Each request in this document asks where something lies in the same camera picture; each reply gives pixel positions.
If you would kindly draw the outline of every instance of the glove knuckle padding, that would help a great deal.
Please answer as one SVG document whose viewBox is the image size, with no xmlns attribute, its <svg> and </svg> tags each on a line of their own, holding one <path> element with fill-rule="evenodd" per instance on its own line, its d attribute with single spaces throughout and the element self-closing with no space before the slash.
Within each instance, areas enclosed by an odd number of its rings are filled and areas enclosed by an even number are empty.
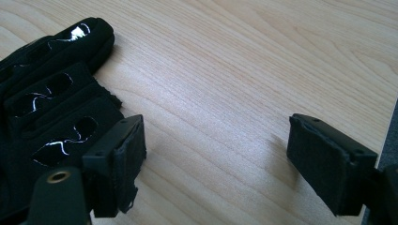
<svg viewBox="0 0 398 225">
<path fill-rule="evenodd" d="M 91 76 L 115 36 L 88 18 L 0 62 L 0 217 L 27 206 L 35 181 L 82 155 L 123 118 L 121 102 Z"/>
</svg>

